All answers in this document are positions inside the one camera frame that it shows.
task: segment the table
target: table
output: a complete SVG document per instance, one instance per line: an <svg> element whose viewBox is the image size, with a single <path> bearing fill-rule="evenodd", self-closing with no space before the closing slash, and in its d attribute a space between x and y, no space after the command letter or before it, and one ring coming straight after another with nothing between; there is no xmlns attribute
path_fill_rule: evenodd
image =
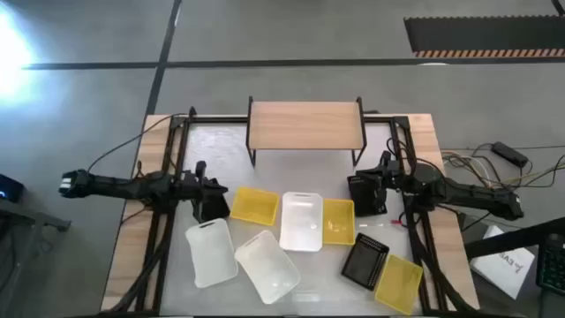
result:
<svg viewBox="0 0 565 318"><path fill-rule="evenodd" d="M371 116L386 117L393 115ZM410 119L412 141L417 157L431 161L443 169L441 153L431 115L410 114L400 116L408 116ZM147 117L146 127L153 125L158 120L163 119L163 117ZM169 120L164 120L154 130L143 136L139 146L138 159L143 162L144 172L161 168L168 129ZM141 208L140 203L128 201L125 204L123 218L139 211ZM151 215L152 212L150 211L143 212L141 215L136 216L135 221L132 219L130 223L126 223L121 227L101 309L112 307L138 275L146 248ZM477 295L463 249L463 240L456 216L441 208L437 208L429 216L441 269L463 298L472 306L478 308ZM426 277L431 305L432 307L437 307L437 300L434 298L433 286L427 272ZM150 284L146 299L148 307L151 305L153 291L154 284Z"/></svg>

